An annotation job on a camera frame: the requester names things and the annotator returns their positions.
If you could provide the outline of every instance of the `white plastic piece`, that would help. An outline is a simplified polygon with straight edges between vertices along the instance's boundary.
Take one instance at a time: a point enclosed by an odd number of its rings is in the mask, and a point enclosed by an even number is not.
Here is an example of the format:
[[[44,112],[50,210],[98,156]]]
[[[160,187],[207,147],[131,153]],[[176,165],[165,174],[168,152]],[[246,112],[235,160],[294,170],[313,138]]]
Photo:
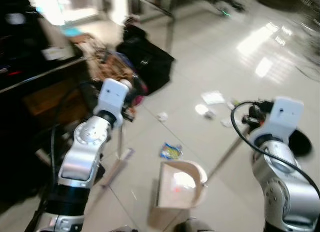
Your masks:
[[[156,116],[157,120],[159,120],[160,122],[165,122],[168,119],[168,114],[166,112],[161,112],[158,113],[158,115]]]
[[[230,110],[232,110],[233,108],[235,108],[235,106],[233,105],[233,103],[232,103],[231,101],[228,101],[228,102],[226,103],[226,105],[228,106],[228,108],[229,108]]]
[[[271,113],[264,121],[263,126],[250,134],[249,141],[254,143],[261,135],[272,134],[272,136],[282,139],[285,144],[288,144],[289,137],[296,129],[303,110],[303,102],[277,96]]]
[[[215,117],[215,115],[217,115],[217,112],[214,109],[208,108],[206,105],[203,104],[196,105],[195,111],[209,119],[212,119],[213,117]]]
[[[201,97],[208,104],[224,103],[225,99],[219,91],[202,93]]]

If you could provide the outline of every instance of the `debris on floor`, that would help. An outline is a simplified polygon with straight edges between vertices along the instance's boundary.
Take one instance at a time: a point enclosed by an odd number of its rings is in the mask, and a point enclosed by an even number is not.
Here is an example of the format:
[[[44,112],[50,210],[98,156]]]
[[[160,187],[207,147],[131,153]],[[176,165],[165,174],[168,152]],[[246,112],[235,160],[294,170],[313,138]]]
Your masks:
[[[222,93],[219,91],[202,93],[201,97],[208,105],[226,102]]]
[[[160,152],[160,157],[166,159],[179,159],[182,155],[181,145],[172,146],[168,143],[164,143]]]
[[[166,112],[161,112],[158,113],[156,116],[157,120],[159,120],[160,122],[165,122],[168,119],[168,114]]]
[[[217,114],[217,112],[215,110],[209,109],[207,106],[205,106],[203,104],[196,105],[195,110],[197,113],[199,113],[200,115],[202,115],[208,119],[213,119],[215,117],[215,115]]]
[[[235,123],[237,126],[241,126],[242,123],[240,120],[235,119]],[[230,118],[224,118],[221,120],[221,124],[226,127],[226,128],[232,128],[232,123],[231,123],[231,119]]]
[[[228,108],[230,108],[230,110],[232,110],[238,103],[238,100],[231,98],[229,101],[226,102],[226,105],[228,106]]]

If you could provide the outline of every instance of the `black backpack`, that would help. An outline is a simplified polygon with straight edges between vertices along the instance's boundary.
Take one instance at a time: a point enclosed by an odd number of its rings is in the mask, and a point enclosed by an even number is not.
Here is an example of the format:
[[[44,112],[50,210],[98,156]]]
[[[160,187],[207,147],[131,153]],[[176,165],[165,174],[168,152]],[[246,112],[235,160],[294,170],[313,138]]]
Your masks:
[[[136,26],[125,27],[123,42],[116,50],[132,62],[136,72],[147,85],[148,94],[170,81],[171,65],[175,59],[149,42],[144,30]]]

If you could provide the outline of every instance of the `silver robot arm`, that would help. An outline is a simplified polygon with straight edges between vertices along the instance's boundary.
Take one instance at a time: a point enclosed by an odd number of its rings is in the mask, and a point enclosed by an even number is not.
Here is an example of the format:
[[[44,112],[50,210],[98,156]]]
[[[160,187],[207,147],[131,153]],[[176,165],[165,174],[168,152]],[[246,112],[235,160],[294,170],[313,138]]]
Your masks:
[[[49,195],[45,212],[34,231],[81,231],[100,154],[108,133],[123,123],[122,109],[129,89],[127,80],[104,81],[94,116],[74,131],[74,142],[62,162],[57,185]]]
[[[250,134],[249,141],[300,168],[288,143],[302,110],[301,102],[277,97],[263,126]],[[263,190],[265,231],[315,231],[320,199],[299,172],[258,152],[253,155],[252,170]]]

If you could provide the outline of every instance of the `tile floor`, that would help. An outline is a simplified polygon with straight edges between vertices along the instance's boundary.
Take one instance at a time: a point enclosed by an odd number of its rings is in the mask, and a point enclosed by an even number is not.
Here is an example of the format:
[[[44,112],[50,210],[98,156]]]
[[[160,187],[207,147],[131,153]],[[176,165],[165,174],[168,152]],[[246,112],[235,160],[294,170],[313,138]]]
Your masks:
[[[247,13],[232,13],[229,18],[214,15],[212,8],[203,3],[179,9],[172,81],[147,97],[137,109],[135,122],[127,124],[125,143],[136,152],[98,204],[94,199],[100,188],[93,188],[83,231],[107,232],[128,224],[139,231],[169,232],[190,216],[202,219],[216,231],[262,231],[262,192],[252,174],[250,150],[244,144],[210,182],[206,200],[200,206],[190,211],[153,207],[163,160],[158,154],[164,142],[181,144],[183,159],[195,161],[209,171],[236,138],[233,129],[220,122],[229,117],[226,105],[212,106],[217,111],[214,120],[196,113],[195,105],[204,103],[200,94],[205,91],[219,90],[225,98],[239,101],[276,95],[302,100],[304,113],[299,127],[310,138],[314,151],[300,162],[320,184],[319,83],[297,67],[310,72],[320,68],[303,56],[306,47],[300,42],[303,34],[297,16],[255,0],[238,1],[245,4]],[[160,47],[165,43],[165,24],[165,18],[143,24],[150,40]],[[113,45],[121,39],[121,28],[107,22],[80,29]],[[162,111],[168,113],[164,123],[156,119]],[[102,163],[107,169],[115,159],[116,142],[114,135],[104,151]],[[27,200],[1,215],[0,231],[23,231],[37,202],[37,198]]]

